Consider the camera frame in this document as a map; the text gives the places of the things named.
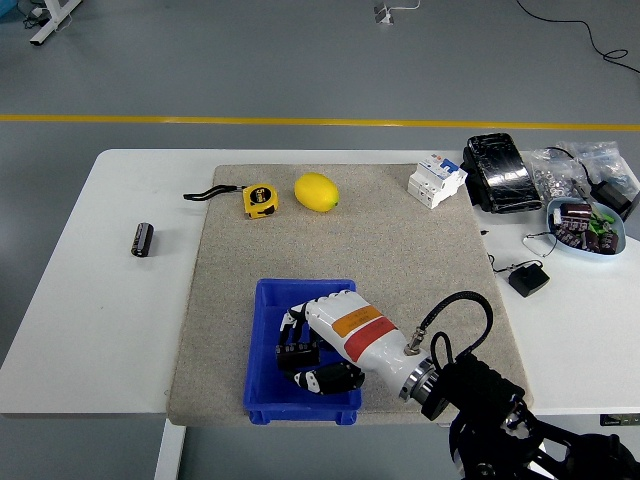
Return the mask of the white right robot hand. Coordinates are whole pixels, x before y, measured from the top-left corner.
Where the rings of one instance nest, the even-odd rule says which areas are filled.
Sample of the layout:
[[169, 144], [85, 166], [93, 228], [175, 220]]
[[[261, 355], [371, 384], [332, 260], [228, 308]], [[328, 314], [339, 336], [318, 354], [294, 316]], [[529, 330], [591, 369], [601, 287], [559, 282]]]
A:
[[409, 401], [422, 398], [425, 382], [435, 375], [428, 354], [351, 290], [289, 308], [275, 352], [285, 377], [317, 395], [356, 390], [373, 372]]

